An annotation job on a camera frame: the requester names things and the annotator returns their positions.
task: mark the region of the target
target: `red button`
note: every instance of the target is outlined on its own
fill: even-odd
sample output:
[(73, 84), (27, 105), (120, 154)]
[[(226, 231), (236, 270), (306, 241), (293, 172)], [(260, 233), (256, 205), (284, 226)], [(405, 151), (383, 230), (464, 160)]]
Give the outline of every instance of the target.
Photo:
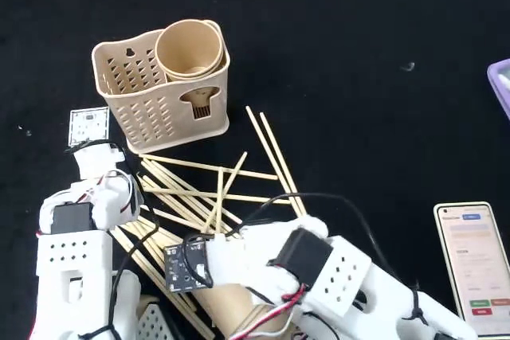
[(473, 315), (475, 315), (475, 316), (492, 315), (491, 308), (474, 308), (471, 311), (473, 312)]

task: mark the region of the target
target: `beige basket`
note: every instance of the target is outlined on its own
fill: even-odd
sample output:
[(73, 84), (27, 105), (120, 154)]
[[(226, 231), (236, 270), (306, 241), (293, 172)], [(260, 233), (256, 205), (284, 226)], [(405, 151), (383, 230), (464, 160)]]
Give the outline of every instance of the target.
[[(219, 26), (212, 24), (221, 34)], [(123, 41), (98, 44), (92, 51), (96, 89), (104, 97), (137, 154), (174, 147), (224, 133), (230, 55), (225, 46), (215, 73), (199, 80), (167, 82), (155, 59), (154, 47), (162, 29)], [(186, 94), (216, 87), (209, 107), (193, 108)]]

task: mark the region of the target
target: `smartphone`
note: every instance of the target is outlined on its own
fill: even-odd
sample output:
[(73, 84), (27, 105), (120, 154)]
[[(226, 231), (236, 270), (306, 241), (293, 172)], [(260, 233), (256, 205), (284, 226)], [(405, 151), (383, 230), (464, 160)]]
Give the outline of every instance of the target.
[(510, 339), (510, 267), (490, 204), (442, 203), (434, 216), (458, 314), (478, 338)]

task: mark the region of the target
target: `circuit board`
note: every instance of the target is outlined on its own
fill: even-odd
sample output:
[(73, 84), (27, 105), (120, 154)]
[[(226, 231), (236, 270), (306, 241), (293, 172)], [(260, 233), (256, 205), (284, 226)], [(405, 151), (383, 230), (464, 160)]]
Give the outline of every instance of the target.
[[(205, 277), (207, 264), (206, 246), (202, 240), (187, 245), (187, 256), (195, 271)], [(165, 247), (165, 279), (167, 288), (172, 292), (192, 291), (206, 288), (188, 272), (182, 257), (182, 244)]]

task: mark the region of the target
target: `green button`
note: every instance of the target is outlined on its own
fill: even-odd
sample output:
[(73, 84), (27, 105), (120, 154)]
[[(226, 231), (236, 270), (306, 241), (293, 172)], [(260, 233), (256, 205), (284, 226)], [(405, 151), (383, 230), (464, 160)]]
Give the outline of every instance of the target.
[(491, 303), (488, 300), (469, 300), (471, 307), (490, 307)]

